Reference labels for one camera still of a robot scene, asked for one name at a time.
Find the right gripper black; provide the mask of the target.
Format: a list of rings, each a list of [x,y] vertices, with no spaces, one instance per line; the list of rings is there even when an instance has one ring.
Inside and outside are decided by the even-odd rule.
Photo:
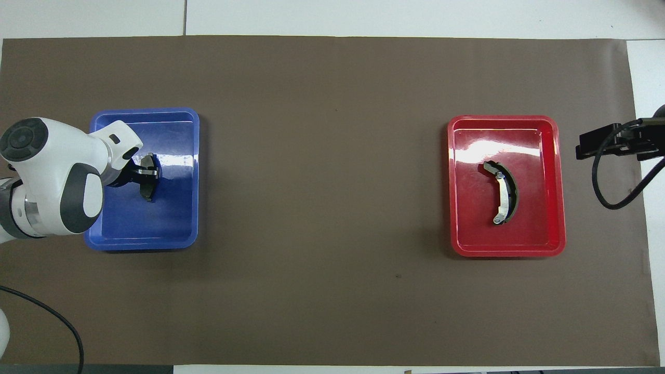
[[[605,139],[620,126],[620,123],[612,123],[579,135],[579,144],[575,147],[576,159],[595,157]],[[643,122],[630,126],[620,132],[620,137],[623,143],[614,135],[601,155],[636,155],[638,161],[664,155],[663,122]]]

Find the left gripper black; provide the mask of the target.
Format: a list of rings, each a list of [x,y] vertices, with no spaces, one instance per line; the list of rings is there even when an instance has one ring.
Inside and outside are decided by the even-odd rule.
[[[139,180],[145,180],[146,178],[158,180],[159,176],[159,166],[145,168],[140,164],[136,164],[133,158],[129,158],[122,169],[113,172],[110,177],[106,178],[104,186],[116,189],[127,184],[139,184]]]

